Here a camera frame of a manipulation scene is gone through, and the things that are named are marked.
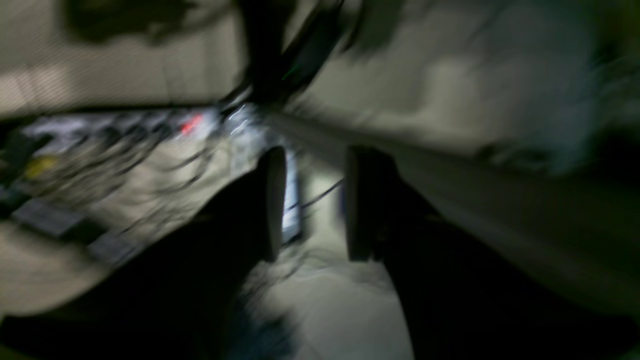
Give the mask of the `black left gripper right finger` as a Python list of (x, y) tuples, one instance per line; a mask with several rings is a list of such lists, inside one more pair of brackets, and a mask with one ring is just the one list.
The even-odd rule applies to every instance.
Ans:
[(381, 262), (416, 360), (619, 360), (639, 344), (628, 316), (559, 296), (446, 221), (390, 155), (350, 146), (345, 225), (353, 262)]

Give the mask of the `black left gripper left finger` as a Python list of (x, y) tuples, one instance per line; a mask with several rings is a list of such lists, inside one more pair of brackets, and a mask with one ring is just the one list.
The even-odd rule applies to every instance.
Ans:
[(1, 344), (30, 360), (221, 360), (238, 292), (282, 245), (283, 147), (73, 301), (10, 316)]

